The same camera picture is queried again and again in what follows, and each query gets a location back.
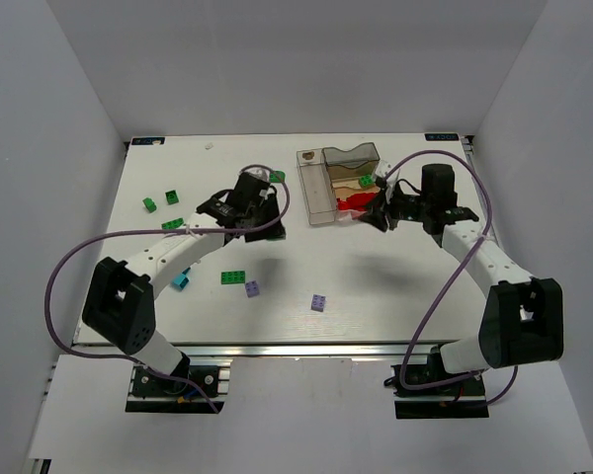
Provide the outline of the green lego plate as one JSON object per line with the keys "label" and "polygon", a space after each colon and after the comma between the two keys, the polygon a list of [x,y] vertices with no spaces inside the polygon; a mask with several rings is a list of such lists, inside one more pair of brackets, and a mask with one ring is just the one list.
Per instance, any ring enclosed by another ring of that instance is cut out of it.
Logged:
{"label": "green lego plate", "polygon": [[246,282],[245,271],[227,271],[220,274],[220,283],[228,284],[243,284]]}

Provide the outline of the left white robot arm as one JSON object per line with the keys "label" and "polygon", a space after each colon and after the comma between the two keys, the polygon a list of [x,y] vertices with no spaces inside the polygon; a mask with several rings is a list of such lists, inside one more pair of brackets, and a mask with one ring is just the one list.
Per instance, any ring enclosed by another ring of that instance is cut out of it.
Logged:
{"label": "left white robot arm", "polygon": [[244,171],[233,189],[212,195],[152,246],[125,260],[100,261],[82,321],[134,362],[185,377],[189,358],[156,329],[156,298],[184,270],[233,239],[254,242],[285,235],[269,173]]}

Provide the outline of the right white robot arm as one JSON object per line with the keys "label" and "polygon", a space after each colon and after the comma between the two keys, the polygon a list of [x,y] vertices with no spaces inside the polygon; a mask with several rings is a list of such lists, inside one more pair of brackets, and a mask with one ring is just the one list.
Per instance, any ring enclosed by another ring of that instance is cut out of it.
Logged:
{"label": "right white robot arm", "polygon": [[400,221],[422,225],[455,258],[485,296],[476,335],[442,345],[431,368],[460,375],[559,359],[564,350],[563,294],[553,278],[537,278],[516,264],[483,232],[479,217],[458,204],[455,174],[446,164],[422,169],[418,194],[378,179],[379,193],[362,221],[386,232]]}

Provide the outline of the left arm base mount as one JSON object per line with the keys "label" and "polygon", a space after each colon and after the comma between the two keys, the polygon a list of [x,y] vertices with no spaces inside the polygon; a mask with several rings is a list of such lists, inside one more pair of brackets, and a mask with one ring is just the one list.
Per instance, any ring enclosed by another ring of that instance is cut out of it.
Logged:
{"label": "left arm base mount", "polygon": [[156,377],[135,365],[129,380],[127,413],[138,414],[215,414],[224,406],[230,380],[227,359],[192,359],[186,378],[198,385],[211,399],[216,411],[198,389],[187,382]]}

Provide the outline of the green curved lego brick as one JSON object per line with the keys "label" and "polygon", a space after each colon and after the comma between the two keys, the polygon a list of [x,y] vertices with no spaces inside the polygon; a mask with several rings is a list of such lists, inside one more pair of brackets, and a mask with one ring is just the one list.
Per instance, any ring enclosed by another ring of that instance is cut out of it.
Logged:
{"label": "green curved lego brick", "polygon": [[271,183],[279,183],[285,179],[285,173],[283,171],[276,171],[270,174]]}

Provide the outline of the green square lego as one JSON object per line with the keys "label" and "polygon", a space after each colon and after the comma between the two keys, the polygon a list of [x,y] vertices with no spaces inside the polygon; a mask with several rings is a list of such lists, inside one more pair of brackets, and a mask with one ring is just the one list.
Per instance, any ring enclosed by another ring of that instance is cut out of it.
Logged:
{"label": "green square lego", "polygon": [[373,181],[371,175],[364,175],[364,176],[360,177],[358,182],[362,189],[369,188],[374,184],[374,181]]}

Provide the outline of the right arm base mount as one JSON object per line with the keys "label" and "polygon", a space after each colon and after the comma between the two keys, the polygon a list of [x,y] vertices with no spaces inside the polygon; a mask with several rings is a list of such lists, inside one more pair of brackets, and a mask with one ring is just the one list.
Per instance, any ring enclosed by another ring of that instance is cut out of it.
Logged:
{"label": "right arm base mount", "polygon": [[[405,371],[408,385],[422,385],[454,377],[445,371],[439,346],[423,361],[411,362]],[[410,390],[400,383],[401,365],[391,367],[391,376],[382,385],[393,391],[398,420],[486,419],[485,387],[480,376],[440,387]]]}

